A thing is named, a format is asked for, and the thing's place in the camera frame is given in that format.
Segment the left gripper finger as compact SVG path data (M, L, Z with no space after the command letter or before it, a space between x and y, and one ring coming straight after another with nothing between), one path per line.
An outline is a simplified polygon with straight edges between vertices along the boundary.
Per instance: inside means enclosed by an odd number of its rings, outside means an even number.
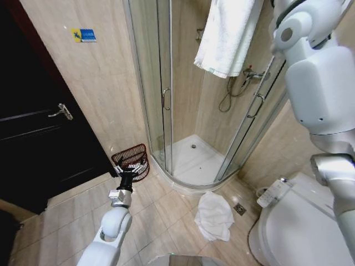
M123 164L123 156L113 156L113 162L115 164L114 169L116 173L119 175L123 172L122 164Z
M131 163L129 165L129 168L131 169L132 172L143 172L145 171L147 166L148 166L147 159L142 157L137 162Z

